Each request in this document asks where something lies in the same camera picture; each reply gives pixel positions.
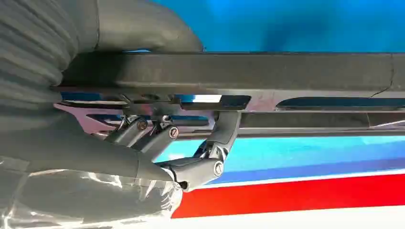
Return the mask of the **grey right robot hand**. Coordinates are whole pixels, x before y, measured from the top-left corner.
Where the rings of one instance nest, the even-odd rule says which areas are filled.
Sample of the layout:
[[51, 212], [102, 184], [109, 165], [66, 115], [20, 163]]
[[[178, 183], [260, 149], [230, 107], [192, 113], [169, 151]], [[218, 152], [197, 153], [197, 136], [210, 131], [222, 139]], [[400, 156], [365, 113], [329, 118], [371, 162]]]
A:
[[170, 218], [184, 191], [218, 178], [238, 112], [223, 112], [193, 157], [155, 164], [144, 149], [85, 133], [52, 90], [82, 53], [203, 47], [148, 0], [0, 3], [0, 226], [112, 229]]

